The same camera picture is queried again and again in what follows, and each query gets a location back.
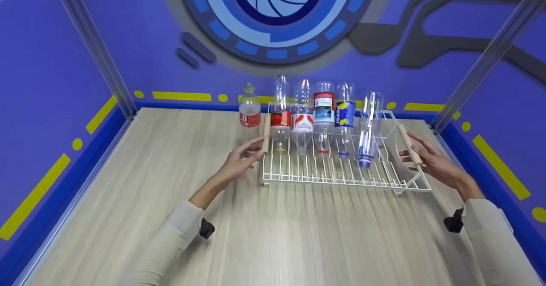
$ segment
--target table surface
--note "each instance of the table surface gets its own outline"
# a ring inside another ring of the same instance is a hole
[[[421,120],[408,131],[441,147]],[[139,250],[234,148],[238,114],[142,109],[27,281],[115,285]],[[412,173],[396,162],[398,173]],[[164,285],[483,285],[464,231],[442,220],[462,204],[429,177],[430,193],[326,185],[258,184],[258,169],[205,212]]]

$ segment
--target dish rack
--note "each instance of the dish rack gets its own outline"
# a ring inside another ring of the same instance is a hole
[[[274,103],[269,103],[268,110]],[[399,123],[389,110],[381,111],[382,123],[378,138],[377,155],[369,169],[361,169],[357,160],[339,158],[335,146],[335,135],[331,136],[329,154],[321,157],[317,154],[315,144],[308,144],[306,155],[297,155],[296,146],[292,140],[288,142],[287,150],[273,150],[270,136],[270,112],[265,117],[262,148],[266,155],[261,162],[261,180],[264,186],[273,183],[326,184],[348,187],[374,187],[392,189],[397,195],[404,191],[430,192],[430,183],[423,172],[423,162],[419,155],[411,149],[411,140],[407,136],[403,124]],[[417,171],[408,170],[398,157],[398,151],[407,149]]]

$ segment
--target bottle label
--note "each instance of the bottle label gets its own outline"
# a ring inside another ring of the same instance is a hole
[[[340,101],[336,105],[336,127],[354,127],[355,103]]]
[[[312,114],[292,115],[292,130],[295,132],[312,132],[313,131],[313,115]]]
[[[314,94],[314,121],[334,123],[334,93],[319,92]]]
[[[244,127],[256,127],[260,125],[260,118],[260,113],[254,115],[244,115],[243,113],[239,112],[239,122]]]
[[[290,111],[279,110],[271,112],[271,126],[290,127]]]

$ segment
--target clear plastic bottle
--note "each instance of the clear plastic bottle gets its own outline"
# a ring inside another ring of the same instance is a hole
[[[275,150],[284,152],[287,150],[290,140],[290,107],[288,107],[288,82],[286,76],[279,75],[275,82],[275,101],[271,106],[271,138]]]
[[[244,85],[244,93],[239,101],[239,122],[237,144],[258,138],[260,136],[261,106],[258,96],[254,94],[254,85]]]
[[[347,159],[355,155],[354,139],[354,85],[343,82],[336,89],[336,146],[339,158]]]
[[[292,108],[292,141],[296,152],[305,156],[307,146],[313,138],[313,96],[308,79],[300,79],[294,84],[295,105]]]
[[[313,139],[320,157],[330,154],[330,143],[334,132],[334,84],[320,81],[314,86]]]
[[[378,92],[370,92],[362,100],[362,107],[357,160],[360,167],[368,169],[378,150],[377,138],[380,136],[383,97]]]

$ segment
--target human hand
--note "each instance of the human hand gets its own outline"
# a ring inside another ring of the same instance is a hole
[[[259,148],[264,139],[256,138],[242,144],[228,155],[224,165],[208,181],[189,198],[189,202],[206,210],[215,197],[235,179],[238,179],[247,169],[253,169],[252,164],[261,159],[263,150],[253,152],[250,148]]]
[[[483,198],[483,194],[479,190],[474,179],[456,166],[441,150],[421,136],[417,136],[411,132],[408,132],[408,136],[419,142],[419,144],[412,144],[411,147],[423,160],[424,172],[429,173],[446,186],[456,189],[463,201],[466,201],[469,198]],[[412,161],[407,150],[402,150],[398,155],[402,157],[403,162]],[[409,169],[414,171],[417,170],[415,167],[410,167]]]
[[[224,165],[211,177],[210,181],[214,181],[224,190],[247,169],[253,169],[252,164],[264,155],[263,150],[257,150],[263,140],[263,137],[250,140],[230,152]]]

